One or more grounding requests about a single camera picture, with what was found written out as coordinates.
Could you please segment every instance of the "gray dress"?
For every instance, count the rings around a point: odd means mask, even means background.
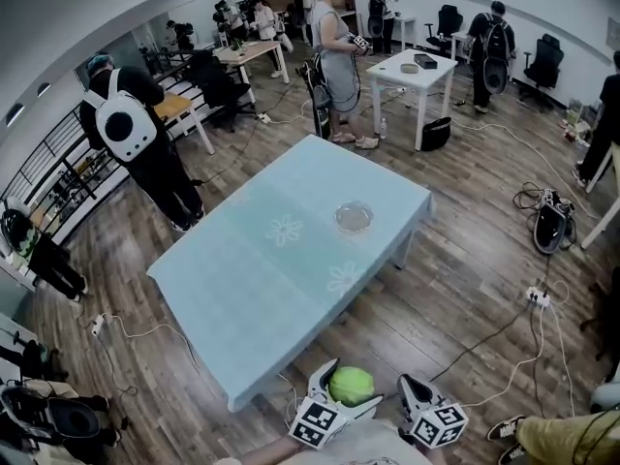
[[[357,108],[359,81],[355,69],[353,54],[346,51],[328,50],[321,43],[321,19],[334,14],[338,20],[336,40],[345,42],[349,26],[340,15],[325,1],[317,0],[312,10],[313,48],[321,55],[323,73],[327,81],[327,90],[331,96],[331,106],[340,113],[354,113]]]

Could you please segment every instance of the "wooden floor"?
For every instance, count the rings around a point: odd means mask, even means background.
[[[288,64],[291,88],[269,111],[275,121],[295,117],[308,99],[293,68],[309,56],[309,49],[303,45],[297,48]],[[365,69],[379,61],[380,57],[359,60],[364,86],[369,85]],[[285,91],[282,81],[268,77],[267,59],[253,62],[252,72],[259,110],[270,109]],[[470,84],[466,72],[459,69],[452,100],[465,97]],[[384,93],[384,100],[389,98]],[[367,88],[361,101],[364,107],[370,105]],[[441,103],[441,94],[429,99],[432,109],[440,109]],[[401,98],[394,98],[385,105],[384,113],[387,139],[377,151],[362,155],[429,188],[437,212],[420,226],[406,268],[398,271],[386,265],[347,310],[343,322],[323,332],[287,369],[285,375],[300,393],[305,391],[308,374],[332,357],[369,370],[377,389],[389,395],[394,394],[396,379],[403,372],[426,378],[438,374],[463,350],[522,310],[525,290],[544,276],[545,258],[535,251],[526,228],[528,212],[512,205],[512,196],[521,184],[533,181],[557,188],[562,196],[571,198],[565,185],[535,153],[500,128],[473,132],[452,126],[452,137],[445,148],[416,153],[417,106],[407,109]],[[429,120],[437,117],[429,113]],[[561,137],[559,115],[522,105],[514,87],[493,101],[485,117],[472,114],[469,100],[467,106],[453,108],[452,115],[468,126],[489,122],[509,127],[548,158],[589,211],[600,214],[611,205],[614,189],[610,181],[597,187],[589,200],[574,184],[571,167],[581,155]],[[371,133],[372,108],[363,117]],[[206,153],[197,136],[178,144],[193,177],[207,179],[228,168],[200,188],[207,211],[311,133],[313,123],[307,108],[303,118],[288,124],[257,125],[252,118],[244,117],[234,134],[208,129],[215,155]],[[580,208],[576,222],[580,237],[595,224]],[[73,263],[91,284],[93,297],[86,302],[84,315],[77,321],[81,307],[45,285],[28,309],[27,326],[42,341],[60,349],[70,382],[79,392],[101,393],[118,400],[105,348],[111,354],[117,383],[139,389],[138,395],[128,394],[122,399],[132,425],[121,445],[109,453],[115,464],[202,465],[254,449],[286,430],[283,416],[293,397],[286,387],[282,392],[259,396],[242,412],[230,414],[208,372],[199,373],[194,368],[184,342],[167,329],[128,340],[114,324],[105,328],[103,346],[88,330],[80,328],[80,323],[84,325],[101,312],[122,316],[130,333],[165,322],[176,326],[157,286],[145,274],[176,239],[178,235],[149,198],[129,181],[67,242]],[[550,262],[552,298],[560,302],[567,295],[565,286],[556,281],[564,281],[571,290],[570,299],[557,311],[578,414],[587,411],[591,390],[608,370],[607,361],[594,360],[593,335],[580,333],[578,325],[593,311],[594,298],[588,286],[597,279],[605,284],[617,264],[616,243],[616,236],[608,232],[587,253],[574,246]],[[535,326],[538,315],[534,317]],[[569,383],[549,311],[544,314],[543,325],[545,349],[538,363],[541,401],[548,417],[566,417],[571,412]],[[505,333],[464,356],[436,384],[463,404],[482,401],[502,390],[514,365],[531,357],[535,350],[528,311]],[[494,463],[499,448],[484,440],[488,426],[517,413],[539,414],[534,394],[530,364],[519,370],[506,395],[468,410],[471,423],[459,443],[446,450],[448,462]],[[397,423],[398,398],[384,403],[380,415]],[[115,418],[119,421],[118,412]]]

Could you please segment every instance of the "black shirt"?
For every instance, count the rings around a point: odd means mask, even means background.
[[[108,97],[109,76],[111,71],[102,71],[90,80],[88,85],[95,93],[103,98]],[[164,88],[157,84],[153,77],[136,67],[123,67],[118,73],[118,90],[124,90],[136,97],[146,106],[148,115],[157,127],[157,137],[149,144],[140,155],[131,162],[122,162],[116,159],[122,166],[143,166],[144,164],[154,165],[161,161],[163,157],[170,153],[170,142],[168,133],[162,120],[157,116],[153,106],[164,101]],[[82,102],[79,106],[79,122],[88,136],[90,147],[101,150],[106,147],[95,121],[95,108],[87,102]]]
[[[487,16],[491,16],[492,24],[487,18]],[[476,15],[476,17],[474,17],[472,25],[467,32],[469,36],[473,36],[474,38],[476,38],[476,41],[474,42],[474,48],[472,49],[472,60],[474,62],[482,60],[482,57],[484,55],[484,49],[482,48],[482,39],[484,38],[486,31],[492,25],[501,24],[502,22],[504,22],[504,20],[498,15],[494,14],[480,13]],[[510,25],[506,26],[505,31],[506,38],[508,39],[508,47],[511,50],[511,53],[513,53],[514,49],[516,48],[514,44],[514,31],[512,31]]]
[[[609,76],[604,81],[601,101],[604,103],[604,111],[597,129],[620,143],[620,74]]]

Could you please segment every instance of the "flower pattern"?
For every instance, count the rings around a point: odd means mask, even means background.
[[[327,290],[343,296],[357,282],[361,270],[357,270],[354,262],[347,261],[343,267],[330,267],[329,275],[333,279],[327,283]]]
[[[275,239],[277,246],[284,246],[288,241],[299,239],[299,230],[303,227],[301,221],[294,221],[290,215],[271,221],[271,231],[267,234],[269,239]]]

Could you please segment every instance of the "office chair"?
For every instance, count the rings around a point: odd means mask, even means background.
[[[458,13],[458,9],[453,5],[445,5],[439,11],[437,36],[433,36],[433,25],[431,23],[424,24],[428,27],[428,38],[426,38],[426,41],[445,53],[452,46],[452,33],[456,33],[462,24],[463,16]]]
[[[552,104],[545,98],[541,88],[554,88],[560,75],[560,63],[564,59],[564,52],[560,49],[560,41],[551,35],[544,34],[536,41],[536,58],[530,65],[531,52],[525,52],[525,71],[527,78],[536,84],[536,89],[521,88],[519,99],[535,97],[546,108]]]
[[[247,106],[238,103],[238,100],[248,92],[250,85],[234,82],[211,50],[201,51],[192,56],[187,79],[202,91],[204,102],[211,109],[222,107],[209,118],[215,126],[221,125],[218,120],[228,119],[229,130],[234,133],[234,120],[239,114],[245,113],[256,117],[254,106],[245,109]]]

